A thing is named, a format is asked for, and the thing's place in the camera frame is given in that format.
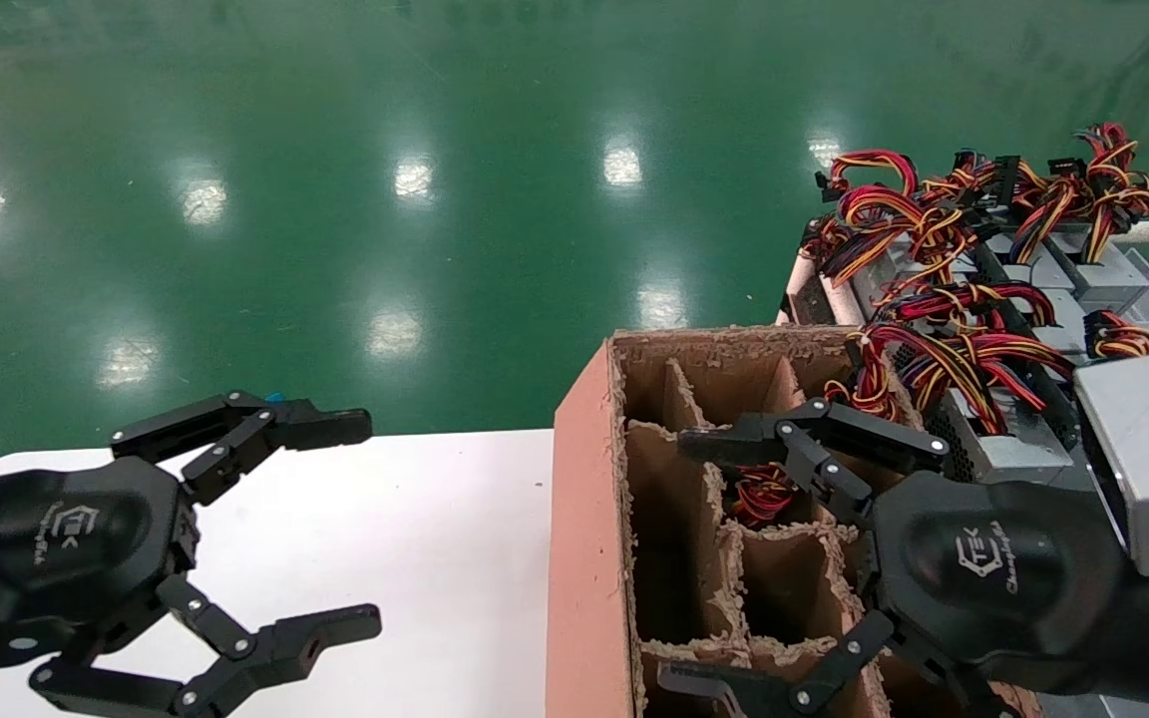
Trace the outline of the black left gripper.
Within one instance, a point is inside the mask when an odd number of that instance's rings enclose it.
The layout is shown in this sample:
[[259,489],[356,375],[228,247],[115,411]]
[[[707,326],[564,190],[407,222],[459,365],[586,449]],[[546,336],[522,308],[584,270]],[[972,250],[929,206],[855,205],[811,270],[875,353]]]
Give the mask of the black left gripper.
[[[119,429],[111,453],[122,460],[105,468],[0,476],[0,667],[63,651],[29,677],[63,712],[228,717],[255,692],[304,680],[324,650],[375,639],[375,604],[250,633],[182,577],[196,565],[192,504],[214,504],[279,450],[371,437],[364,409],[322,412],[306,399],[272,403],[233,391]],[[180,470],[184,489],[156,468],[200,447]],[[97,648],[122,650],[165,609],[217,655],[205,673],[179,682],[93,665]]]

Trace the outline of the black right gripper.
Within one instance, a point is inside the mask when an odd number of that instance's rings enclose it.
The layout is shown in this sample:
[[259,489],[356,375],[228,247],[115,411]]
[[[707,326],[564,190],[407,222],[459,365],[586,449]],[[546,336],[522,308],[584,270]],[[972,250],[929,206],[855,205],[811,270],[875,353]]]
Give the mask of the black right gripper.
[[[785,414],[740,415],[728,429],[684,429],[676,442],[717,468],[779,465],[839,523],[867,527],[878,610],[797,681],[669,661],[656,671],[662,690],[722,703],[734,717],[830,717],[834,698],[890,650],[943,684],[966,717],[1017,717],[986,678],[1069,692],[1097,674],[1102,631],[1134,577],[1097,496],[950,481],[926,472],[944,466],[943,438],[817,397]],[[835,453],[908,477],[877,496]]]

